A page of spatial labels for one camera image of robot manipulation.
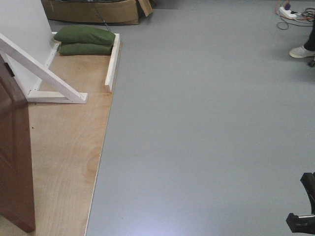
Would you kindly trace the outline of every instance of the power strip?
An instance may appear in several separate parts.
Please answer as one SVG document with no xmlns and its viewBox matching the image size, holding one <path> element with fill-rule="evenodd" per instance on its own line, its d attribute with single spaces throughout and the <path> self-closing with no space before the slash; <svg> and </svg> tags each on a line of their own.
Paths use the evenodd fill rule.
<svg viewBox="0 0 315 236">
<path fill-rule="evenodd" d="M 297 17 L 295 14 L 291 14 L 291 10 L 285 10 L 283 6 L 279 7 L 279 13 L 292 20 Z"/>
</svg>

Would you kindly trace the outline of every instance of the person's leg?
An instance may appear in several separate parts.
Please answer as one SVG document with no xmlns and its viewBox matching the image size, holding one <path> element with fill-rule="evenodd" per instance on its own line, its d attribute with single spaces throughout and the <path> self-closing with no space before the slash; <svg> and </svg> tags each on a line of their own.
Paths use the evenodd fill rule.
<svg viewBox="0 0 315 236">
<path fill-rule="evenodd" d="M 293 48 L 289 54 L 293 58 L 308 58 L 315 56 L 315 21 L 313 21 L 313 29 L 309 40 L 303 46 Z"/>
<path fill-rule="evenodd" d="M 309 51 L 315 51 L 315 21 L 313 21 L 313 30 L 309 40 L 304 44 L 304 48 Z"/>
</svg>

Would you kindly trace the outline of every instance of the cardboard box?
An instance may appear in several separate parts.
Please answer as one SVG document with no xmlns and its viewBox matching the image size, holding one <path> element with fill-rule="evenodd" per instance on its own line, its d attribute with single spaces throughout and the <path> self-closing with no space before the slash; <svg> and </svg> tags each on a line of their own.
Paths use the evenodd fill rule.
<svg viewBox="0 0 315 236">
<path fill-rule="evenodd" d="M 81 23 L 107 23 L 136 25 L 142 12 L 146 16 L 153 10 L 149 0 L 125 0 L 119 2 L 62 2 L 41 0 L 47 18 L 58 21 Z"/>
</svg>

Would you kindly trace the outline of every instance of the black pants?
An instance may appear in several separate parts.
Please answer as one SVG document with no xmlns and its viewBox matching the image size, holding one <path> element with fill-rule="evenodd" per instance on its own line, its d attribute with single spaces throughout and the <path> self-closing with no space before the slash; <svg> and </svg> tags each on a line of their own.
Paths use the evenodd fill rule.
<svg viewBox="0 0 315 236">
<path fill-rule="evenodd" d="M 315 20 L 313 21 L 313 29 L 309 40 L 304 44 L 304 48 L 309 51 L 315 51 Z"/>
</svg>

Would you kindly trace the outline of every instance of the white wooden frame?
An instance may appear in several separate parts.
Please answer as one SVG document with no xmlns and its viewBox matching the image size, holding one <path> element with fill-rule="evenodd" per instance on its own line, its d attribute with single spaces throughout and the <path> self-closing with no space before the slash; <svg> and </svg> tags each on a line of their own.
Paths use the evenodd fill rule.
<svg viewBox="0 0 315 236">
<path fill-rule="evenodd" d="M 115 34 L 115 41 L 112 50 L 112 55 L 110 58 L 107 76 L 105 79 L 105 86 L 107 86 L 108 92 L 112 92 L 113 81 L 116 75 L 116 67 L 120 51 L 120 35 Z M 0 33 L 0 51 L 4 52 L 6 55 L 10 56 L 26 69 L 31 71 L 34 75 L 38 76 L 41 81 L 36 83 L 33 89 L 30 90 L 28 94 L 25 94 L 26 99 L 29 102 L 54 102 L 54 103 L 78 103 L 84 104 L 87 102 L 88 94 L 80 93 L 68 85 L 65 81 L 59 78 L 51 70 L 49 66 L 51 65 L 55 54 L 57 52 L 59 44 L 55 43 L 53 50 L 48 57 L 45 65 L 41 64 L 39 61 L 34 59 L 31 55 L 25 52 L 18 45 L 14 44 L 7 37 Z M 42 81 L 45 81 L 52 85 L 57 92 L 52 91 L 38 91 Z"/>
<path fill-rule="evenodd" d="M 113 82 L 116 77 L 116 69 L 118 65 L 118 58 L 121 48 L 121 39 L 120 34 L 115 34 L 115 41 L 112 49 L 112 54 L 110 56 L 107 75 L 105 79 L 105 86 L 107 86 L 107 91 L 112 92 L 113 91 Z"/>
</svg>

